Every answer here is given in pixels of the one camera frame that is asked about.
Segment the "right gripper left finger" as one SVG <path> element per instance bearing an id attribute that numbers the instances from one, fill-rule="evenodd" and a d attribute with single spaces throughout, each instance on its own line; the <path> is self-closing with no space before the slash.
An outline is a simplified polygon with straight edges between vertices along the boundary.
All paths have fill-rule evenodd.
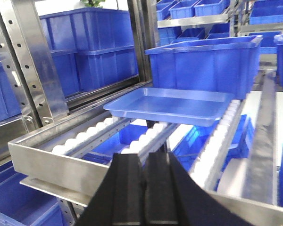
<path id="1" fill-rule="evenodd" d="M 78 226 L 144 226 L 144 181 L 137 154 L 115 154 Z"/>

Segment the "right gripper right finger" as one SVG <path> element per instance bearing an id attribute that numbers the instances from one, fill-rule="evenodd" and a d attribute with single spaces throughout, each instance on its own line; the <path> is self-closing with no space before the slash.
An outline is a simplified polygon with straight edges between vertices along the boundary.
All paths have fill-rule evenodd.
<path id="1" fill-rule="evenodd" d="M 145 166 L 148 226 L 248 226 L 199 187 L 172 153 L 150 153 Z"/>

